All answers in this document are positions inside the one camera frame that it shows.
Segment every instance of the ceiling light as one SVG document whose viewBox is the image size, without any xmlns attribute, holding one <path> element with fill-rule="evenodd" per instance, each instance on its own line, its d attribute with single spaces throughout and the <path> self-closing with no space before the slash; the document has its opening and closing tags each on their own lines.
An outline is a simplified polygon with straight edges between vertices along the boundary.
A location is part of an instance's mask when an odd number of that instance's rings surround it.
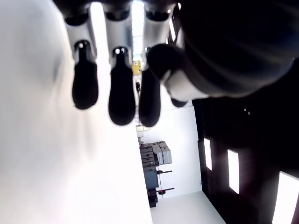
<svg viewBox="0 0 299 224">
<path fill-rule="evenodd" d="M 176 39 L 176 33 L 174 32 L 172 19 L 170 19 L 170 21 L 169 21 L 169 26 L 170 26 L 171 38 L 172 38 L 172 41 L 174 41 Z"/>
<path fill-rule="evenodd" d="M 279 173 L 278 193 L 273 224 L 291 224 L 299 193 L 299 179 Z"/>
<path fill-rule="evenodd" d="M 212 170 L 212 155 L 210 140 L 204 139 L 205 155 L 206 155 L 206 167 Z"/>
<path fill-rule="evenodd" d="M 232 150 L 228 150 L 228 174 L 229 187 L 239 194 L 239 154 Z"/>
</svg>

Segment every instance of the yellow object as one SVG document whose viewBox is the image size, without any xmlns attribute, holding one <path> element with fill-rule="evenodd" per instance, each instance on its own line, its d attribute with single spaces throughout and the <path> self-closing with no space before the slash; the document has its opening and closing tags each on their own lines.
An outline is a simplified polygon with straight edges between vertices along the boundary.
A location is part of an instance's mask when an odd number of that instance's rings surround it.
<svg viewBox="0 0 299 224">
<path fill-rule="evenodd" d="M 140 63 L 140 61 L 134 61 L 133 62 L 132 70 L 133 70 L 133 76 L 141 75 L 141 63 Z"/>
</svg>

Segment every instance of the gray storage box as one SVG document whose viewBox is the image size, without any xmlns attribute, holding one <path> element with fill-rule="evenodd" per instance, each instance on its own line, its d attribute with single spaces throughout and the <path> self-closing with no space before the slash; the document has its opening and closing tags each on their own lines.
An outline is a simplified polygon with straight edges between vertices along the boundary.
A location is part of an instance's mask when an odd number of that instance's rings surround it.
<svg viewBox="0 0 299 224">
<path fill-rule="evenodd" d="M 140 149 L 149 148 L 149 147 L 151 147 L 151 146 L 145 146 L 145 145 L 140 145 L 139 146 Z"/>
<path fill-rule="evenodd" d="M 150 166 L 154 166 L 154 165 L 155 165 L 155 161 L 143 162 L 142 163 L 143 167 L 150 167 Z"/>
<path fill-rule="evenodd" d="M 157 171 L 155 166 L 143 167 L 143 171 L 144 171 L 144 172 L 149 171 L 149 170 Z"/>
<path fill-rule="evenodd" d="M 168 146 L 166 145 L 165 141 L 160 141 L 158 142 L 160 148 L 167 148 Z"/>
<path fill-rule="evenodd" d="M 161 151 L 161 148 L 159 147 L 159 145 L 153 145 L 153 153 L 157 155 L 158 161 L 159 161 L 159 165 L 163 165 L 163 154 Z"/>
<path fill-rule="evenodd" d="M 141 148 L 140 149 L 140 153 L 149 153 L 149 152 L 153 152 L 152 147 L 146 147 L 146 148 Z"/>
<path fill-rule="evenodd" d="M 142 162 L 152 162 L 152 161 L 155 161 L 155 158 L 154 157 L 147 157 L 147 158 L 144 158 L 144 159 L 141 159 Z"/>
<path fill-rule="evenodd" d="M 145 159 L 148 157 L 154 157 L 154 153 L 153 152 L 147 152 L 147 153 L 141 153 L 141 158 Z"/>
<path fill-rule="evenodd" d="M 157 145 L 156 142 L 153 142 L 153 143 L 145 143 L 145 144 L 142 144 L 140 146 L 140 148 L 146 148 L 146 147 L 150 147 L 150 146 L 153 146 L 153 145 Z"/>
<path fill-rule="evenodd" d="M 170 164 L 172 163 L 172 158 L 171 158 L 171 151 L 169 148 L 161 148 L 162 153 L 163 153 L 163 163 L 164 164 Z"/>
<path fill-rule="evenodd" d="M 155 170 L 144 172 L 146 189 L 155 189 L 159 187 L 158 176 Z"/>
</svg>

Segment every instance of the black wall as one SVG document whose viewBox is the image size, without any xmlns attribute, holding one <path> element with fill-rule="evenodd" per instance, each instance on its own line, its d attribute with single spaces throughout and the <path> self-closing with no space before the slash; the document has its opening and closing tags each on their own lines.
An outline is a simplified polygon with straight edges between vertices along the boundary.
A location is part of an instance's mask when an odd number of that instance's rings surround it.
<svg viewBox="0 0 299 224">
<path fill-rule="evenodd" d="M 271 224 L 279 172 L 299 178 L 298 75 L 296 61 L 284 78 L 246 98 L 193 101 L 203 191 L 227 224 Z M 211 141 L 212 171 L 203 137 Z M 228 149 L 239 154 L 239 195 L 228 183 Z M 299 203 L 292 224 L 299 224 Z"/>
</svg>

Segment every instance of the white wall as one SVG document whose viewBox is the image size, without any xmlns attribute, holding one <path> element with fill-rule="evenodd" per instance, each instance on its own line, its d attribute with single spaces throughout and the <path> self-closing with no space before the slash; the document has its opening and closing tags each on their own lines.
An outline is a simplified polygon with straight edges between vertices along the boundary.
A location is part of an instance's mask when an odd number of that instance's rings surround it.
<svg viewBox="0 0 299 224">
<path fill-rule="evenodd" d="M 156 126 L 144 132 L 142 141 L 165 141 L 171 150 L 172 164 L 159 166 L 159 169 L 173 172 L 160 175 L 160 188 L 175 189 L 168 191 L 163 198 L 200 191 L 198 135 L 192 103 L 190 101 L 185 107 L 176 108 L 162 87 L 161 108 L 160 120 Z"/>
<path fill-rule="evenodd" d="M 153 224 L 225 224 L 202 191 L 160 200 L 150 211 Z"/>
<path fill-rule="evenodd" d="M 152 223 L 135 125 L 118 127 L 108 117 L 105 25 L 99 4 L 93 12 L 100 97 L 79 111 L 71 98 L 70 46 L 54 4 L 0 1 L 2 224 Z"/>
</svg>

